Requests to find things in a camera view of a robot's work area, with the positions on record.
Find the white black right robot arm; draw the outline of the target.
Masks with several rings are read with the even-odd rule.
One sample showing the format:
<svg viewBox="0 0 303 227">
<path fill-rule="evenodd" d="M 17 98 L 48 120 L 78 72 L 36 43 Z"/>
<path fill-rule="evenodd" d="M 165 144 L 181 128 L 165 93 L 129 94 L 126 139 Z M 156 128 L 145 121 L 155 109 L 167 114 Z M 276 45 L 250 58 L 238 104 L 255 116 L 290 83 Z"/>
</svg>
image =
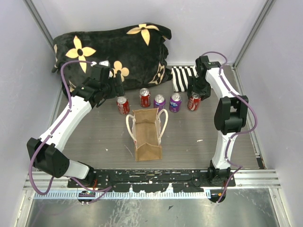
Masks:
<svg viewBox="0 0 303 227">
<path fill-rule="evenodd" d="M 203 100 L 210 97 L 211 91 L 214 91 L 218 98 L 214 114 L 218 139 L 206 178 L 212 186 L 219 186 L 231 176 L 232 150 L 235 140 L 246 125 L 249 100 L 232 87 L 223 73 L 222 64 L 210 61 L 206 53 L 196 59 L 196 74 L 187 79 L 190 110 L 193 109 L 195 96 Z"/>
</svg>

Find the burlap watermelon canvas bag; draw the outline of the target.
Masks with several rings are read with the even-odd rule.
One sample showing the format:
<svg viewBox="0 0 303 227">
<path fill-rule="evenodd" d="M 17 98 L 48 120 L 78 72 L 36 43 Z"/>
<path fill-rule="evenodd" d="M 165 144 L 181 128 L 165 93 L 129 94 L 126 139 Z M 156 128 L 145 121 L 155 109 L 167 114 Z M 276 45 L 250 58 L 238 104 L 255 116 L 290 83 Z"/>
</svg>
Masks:
<svg viewBox="0 0 303 227">
<path fill-rule="evenodd" d="M 136 161 L 162 159 L 161 138 L 168 123 L 166 109 L 133 110 L 125 118 L 129 135 L 134 142 Z"/>
</svg>

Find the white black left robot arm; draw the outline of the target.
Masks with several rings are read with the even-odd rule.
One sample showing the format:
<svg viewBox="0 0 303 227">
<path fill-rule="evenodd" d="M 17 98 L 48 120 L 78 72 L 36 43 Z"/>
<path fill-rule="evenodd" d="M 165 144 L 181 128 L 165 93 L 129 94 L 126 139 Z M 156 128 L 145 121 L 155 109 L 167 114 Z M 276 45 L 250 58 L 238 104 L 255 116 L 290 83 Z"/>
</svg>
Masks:
<svg viewBox="0 0 303 227">
<path fill-rule="evenodd" d="M 94 169 L 67 158 L 63 154 L 64 147 L 78 124 L 93 108 L 125 93 L 122 80 L 114 76 L 109 61 L 92 62 L 91 67 L 90 75 L 68 94 L 67 106 L 50 128 L 38 139 L 30 138 L 27 142 L 30 182 L 34 181 L 32 169 L 36 168 L 54 178 L 76 178 L 83 187 L 94 184 Z"/>
</svg>

